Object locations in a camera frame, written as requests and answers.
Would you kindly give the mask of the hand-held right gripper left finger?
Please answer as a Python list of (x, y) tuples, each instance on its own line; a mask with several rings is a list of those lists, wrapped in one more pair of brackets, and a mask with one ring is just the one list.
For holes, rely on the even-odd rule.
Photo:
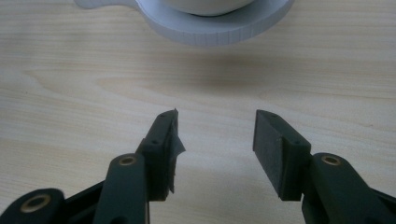
[(177, 157), (184, 151), (178, 136), (178, 111), (161, 113), (136, 151), (145, 159), (151, 202), (165, 201), (169, 192), (175, 191)]

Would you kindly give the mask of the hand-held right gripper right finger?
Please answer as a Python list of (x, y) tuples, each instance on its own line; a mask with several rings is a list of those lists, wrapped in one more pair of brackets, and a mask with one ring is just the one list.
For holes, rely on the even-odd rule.
[(282, 201), (300, 201), (311, 144), (279, 115), (256, 111), (253, 151)]

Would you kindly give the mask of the white key stand with pole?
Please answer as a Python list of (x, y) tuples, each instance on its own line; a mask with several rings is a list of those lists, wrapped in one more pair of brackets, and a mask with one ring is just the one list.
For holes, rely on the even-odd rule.
[(281, 21), (294, 0), (254, 0), (245, 7), (214, 17), (181, 12), (163, 0), (74, 0), (91, 9), (127, 6), (139, 11), (159, 35), (173, 41), (201, 47), (224, 46), (259, 35)]

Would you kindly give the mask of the white bowl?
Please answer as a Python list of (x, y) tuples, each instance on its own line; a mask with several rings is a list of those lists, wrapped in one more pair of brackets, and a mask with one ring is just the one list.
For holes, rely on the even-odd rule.
[(198, 16), (223, 15), (251, 4), (254, 0), (162, 0), (180, 12)]

